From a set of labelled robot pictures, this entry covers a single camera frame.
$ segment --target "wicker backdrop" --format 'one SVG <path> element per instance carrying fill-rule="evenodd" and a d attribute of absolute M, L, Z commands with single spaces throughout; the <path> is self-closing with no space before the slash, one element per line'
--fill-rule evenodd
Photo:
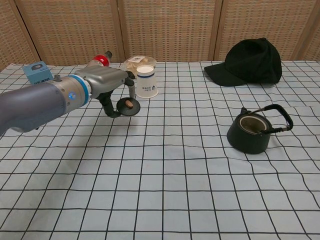
<path fill-rule="evenodd" d="M 0 71 L 10 63 L 28 64 L 39 60 L 16 6 L 0 1 Z"/>
<path fill-rule="evenodd" d="M 106 50 L 113 62 L 224 60 L 262 37 L 284 61 L 320 61 L 320 0 L 1 0 L 0 13 L 0 70 L 39 56 L 86 64 Z"/>

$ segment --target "white paper cup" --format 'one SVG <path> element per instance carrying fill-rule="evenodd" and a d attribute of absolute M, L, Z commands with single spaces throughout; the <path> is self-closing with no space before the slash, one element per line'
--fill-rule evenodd
<path fill-rule="evenodd" d="M 141 65 L 136 68 L 136 95 L 140 98 L 149 99 L 158 94 L 155 69 L 151 65 Z"/>

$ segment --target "robotic arm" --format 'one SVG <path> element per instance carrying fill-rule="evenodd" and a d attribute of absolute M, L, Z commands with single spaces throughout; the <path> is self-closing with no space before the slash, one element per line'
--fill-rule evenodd
<path fill-rule="evenodd" d="M 53 81 L 0 94 L 0 136 L 8 129 L 25 133 L 46 124 L 64 114 L 85 105 L 90 98 L 96 98 L 104 112 L 112 118 L 120 116 L 114 111 L 111 94 L 122 84 L 129 88 L 129 95 L 135 105 L 134 81 L 131 72 L 101 65 L 89 65 L 75 74 Z M 132 115 L 138 113 L 140 105 Z"/>

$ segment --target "grid tablecloth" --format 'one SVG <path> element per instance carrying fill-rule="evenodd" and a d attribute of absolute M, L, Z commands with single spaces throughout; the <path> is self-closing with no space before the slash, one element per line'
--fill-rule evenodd
<path fill-rule="evenodd" d="M 137 98 L 134 117 L 108 118 L 91 100 L 38 130 L 8 130 L 0 239 L 320 239 L 320 63 L 283 62 L 277 85 L 238 87 L 214 84 L 203 72 L 211 64 L 158 63 L 159 94 Z M 20 65 L 0 74 L 0 93 L 26 85 Z M 127 96 L 116 89 L 114 106 Z M 229 145 L 242 106 L 275 103 L 292 131 L 273 134 L 261 154 Z"/>

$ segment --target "kettle handle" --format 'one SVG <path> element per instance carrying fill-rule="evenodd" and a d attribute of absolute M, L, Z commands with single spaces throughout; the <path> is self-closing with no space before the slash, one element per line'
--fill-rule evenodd
<path fill-rule="evenodd" d="M 283 132 L 283 131 L 290 131 L 294 127 L 294 122 L 292 121 L 291 117 L 286 112 L 286 110 L 282 106 L 280 106 L 279 104 L 271 104 L 271 105 L 265 106 L 263 108 L 260 108 L 260 109 L 258 109 L 256 111 L 253 111 L 251 113 L 268 111 L 268 110 L 272 110 L 272 109 L 277 110 L 284 117 L 284 119 L 286 120 L 288 125 L 285 126 L 285 127 L 271 128 L 269 130 L 262 131 L 262 133 L 264 133 L 264 134 L 275 134 L 275 133 L 279 133 L 279 132 Z"/>

